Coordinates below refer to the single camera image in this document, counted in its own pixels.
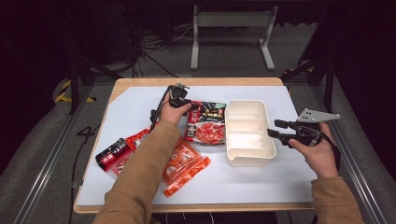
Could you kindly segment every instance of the food package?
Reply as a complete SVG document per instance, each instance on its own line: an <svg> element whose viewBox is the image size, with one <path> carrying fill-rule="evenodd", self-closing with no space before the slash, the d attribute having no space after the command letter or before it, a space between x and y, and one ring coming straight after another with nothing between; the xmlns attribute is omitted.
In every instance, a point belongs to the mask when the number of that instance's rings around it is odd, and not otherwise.
<svg viewBox="0 0 396 224"><path fill-rule="evenodd" d="M185 139L203 145L224 144L224 111L226 104L192 101L188 113Z"/></svg>
<svg viewBox="0 0 396 224"><path fill-rule="evenodd" d="M118 157L111 165L109 166L108 172L111 172L112 175L116 177L121 173L124 168L126 162L134 153L131 150L124 152L120 157Z"/></svg>
<svg viewBox="0 0 396 224"><path fill-rule="evenodd" d="M103 150L95 156L96 162L104 170L107 171L111 164L116 162L124 153L131 151L125 143L125 139L120 138L117 142L110 147Z"/></svg>
<svg viewBox="0 0 396 224"><path fill-rule="evenodd" d="M163 169L163 181L166 184L163 194L166 197L172 196L209 164L208 157L202 157L189 142L180 138Z"/></svg>
<svg viewBox="0 0 396 224"><path fill-rule="evenodd" d="M134 134L132 136L129 136L125 139L126 144L128 144L128 147L132 150L132 152L135 152L137 147L145 140L145 138L149 135L149 129L150 126L147 128L143 129L137 134Z"/></svg>

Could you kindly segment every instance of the white tabletop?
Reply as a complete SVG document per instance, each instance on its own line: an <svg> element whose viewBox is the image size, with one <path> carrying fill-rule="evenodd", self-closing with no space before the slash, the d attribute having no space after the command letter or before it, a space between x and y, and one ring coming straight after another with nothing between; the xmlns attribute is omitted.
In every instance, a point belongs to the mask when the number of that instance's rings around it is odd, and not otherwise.
<svg viewBox="0 0 396 224"><path fill-rule="evenodd" d="M92 155L116 142L140 132L150 125L150 110L157 108L165 87L131 87L109 106ZM274 127L274 119L296 120L297 113L283 86L193 86L186 98L207 102L230 103L231 100L261 100L266 105L270 126L282 133L293 133ZM178 127L186 128L186 117ZM167 198L160 187L155 205L312 203L311 183L316 178L304 157L274 139L276 156L264 167L232 167L226 159L226 147L205 147L192 143L211 164L182 189ZM100 206L115 178L90 160L76 207Z"/></svg>

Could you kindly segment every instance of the metal frame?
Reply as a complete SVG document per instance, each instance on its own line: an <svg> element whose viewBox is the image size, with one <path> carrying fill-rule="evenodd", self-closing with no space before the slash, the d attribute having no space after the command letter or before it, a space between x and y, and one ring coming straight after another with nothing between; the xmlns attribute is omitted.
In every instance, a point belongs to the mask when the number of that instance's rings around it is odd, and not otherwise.
<svg viewBox="0 0 396 224"><path fill-rule="evenodd" d="M255 11L255 12L199 12L198 6L194 6L193 15L193 43L191 53L191 70L198 69L199 55L199 27L217 27L217 26L238 26L238 27L264 27L265 37L259 39L262 55L267 64L268 70L275 70L274 62L268 49L268 41L274 27L277 7L272 11Z"/></svg>
<svg viewBox="0 0 396 224"><path fill-rule="evenodd" d="M320 90L320 87L314 86L311 87L311 90L316 98L317 103L320 106L320 109L326 111L326 105L323 104L323 94ZM367 210L370 219L375 224L387 224L388 222L385 220L384 215L382 214L381 209L376 202L375 197L370 190L370 187L368 186L366 178L361 172L358 163L355 161L355 158L351 153L351 149L349 148L347 141L342 135L340 127L335 121L329 121L329 126L333 130L332 135L334 137L334 140L338 144L338 148L341 151L341 159L343 160L344 165L347 168L353 183L355 184L356 190L361 196L361 200Z"/></svg>
<svg viewBox="0 0 396 224"><path fill-rule="evenodd" d="M43 165L40 173L38 173L37 178L35 179L35 183L33 184L29 195L26 197L23 206L21 207L20 212L14 219L14 224L22 224L28 223L30 216L33 214L35 210L35 206L38 203L38 200L41 197L47 183L50 180L53 170L60 159L62 152L64 150L64 142L68 137L70 130L72 129L74 123L76 122L78 115L84 106L84 100L89 97L89 94L92 90L93 86L84 86L81 94L81 98L79 99L82 104L78 104L76 107L75 113L70 114L67 118L58 139L56 140L55 145L52 148L51 153L49 154L46 163Z"/></svg>

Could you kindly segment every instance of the red snack package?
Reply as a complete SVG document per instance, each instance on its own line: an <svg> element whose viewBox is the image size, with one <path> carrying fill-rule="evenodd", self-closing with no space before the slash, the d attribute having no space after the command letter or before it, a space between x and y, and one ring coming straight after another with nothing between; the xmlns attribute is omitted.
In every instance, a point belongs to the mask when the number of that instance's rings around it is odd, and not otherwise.
<svg viewBox="0 0 396 224"><path fill-rule="evenodd" d="M185 139L204 145L224 144L224 110L226 104L192 101L197 105L190 110Z"/></svg>
<svg viewBox="0 0 396 224"><path fill-rule="evenodd" d="M167 186L163 194L166 197L172 196L209 164L208 157L202 157L187 141L180 138L163 170L163 181Z"/></svg>
<svg viewBox="0 0 396 224"><path fill-rule="evenodd" d="M122 154L122 156L118 157L111 165L109 166L108 171L113 172L116 176L118 176L122 169L124 168L126 162L134 153L131 150L128 150Z"/></svg>
<svg viewBox="0 0 396 224"><path fill-rule="evenodd" d="M120 138L116 143L103 150L95 156L96 162L104 170L107 171L113 162L121 157L125 152L130 151L125 139Z"/></svg>
<svg viewBox="0 0 396 224"><path fill-rule="evenodd" d="M128 147L132 150L132 152L135 152L137 147L149 135L149 129L150 129L150 126L143 129L142 131L140 131L137 134L134 134L134 135L131 135L131 136L125 138L125 142L126 142L126 144L128 144Z"/></svg>

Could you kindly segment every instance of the aluminum rail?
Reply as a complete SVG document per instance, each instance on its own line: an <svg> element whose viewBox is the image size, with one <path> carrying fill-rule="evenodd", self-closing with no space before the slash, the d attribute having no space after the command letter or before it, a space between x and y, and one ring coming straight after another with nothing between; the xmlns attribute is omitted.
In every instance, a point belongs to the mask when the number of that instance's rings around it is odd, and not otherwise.
<svg viewBox="0 0 396 224"><path fill-rule="evenodd" d="M318 86L311 86L311 91L315 96L315 100L320 106L322 111L326 111L326 106L323 103L323 93ZM364 177L359 165L355 161L353 154L347 144L346 139L342 135L342 131L338 126L337 122L329 121L329 126L331 127L333 133L334 140L337 142L338 148L341 151L341 158L349 171L349 174L352 178L353 183L355 184L356 190L361 196L361 200L367 210L370 219L375 224L387 224L388 222L385 220L384 215L381 212L381 209L378 206L378 203L375 200L375 197L370 190L370 187L367 184L367 180Z"/></svg>
<svg viewBox="0 0 396 224"><path fill-rule="evenodd" d="M47 183L50 180L56 163L58 162L59 158L62 155L62 152L64 151L64 142L68 137L74 123L76 122L82 107L84 106L85 99L89 97L92 88L93 86L84 86L84 88L82 89L81 98L79 100L81 103L78 104L75 113L73 115L69 115L69 117L67 118L61 130L61 133L52 148L51 153L49 154L45 164L43 165L43 168L38 173L37 179L35 180L35 183L33 184L29 195L26 197L26 200L21 207L20 212L16 216L14 224L28 223L30 216L35 210L35 206L37 205L38 200L41 197L41 194L43 193L45 187L47 186Z"/></svg>

